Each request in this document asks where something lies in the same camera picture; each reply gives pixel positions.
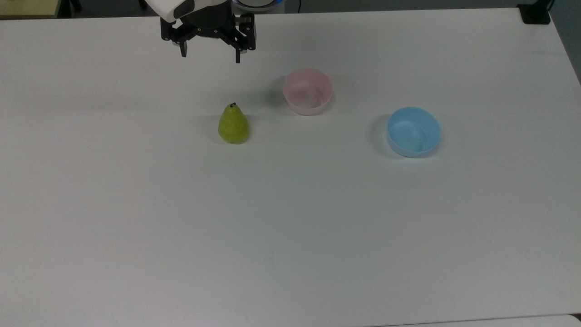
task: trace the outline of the white table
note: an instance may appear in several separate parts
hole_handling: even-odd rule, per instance
[[[0,22],[0,325],[355,327],[581,311],[581,88],[517,9]],[[281,84],[327,72],[320,116]],[[225,144],[236,101],[252,136]],[[415,105],[433,155],[385,140]]]

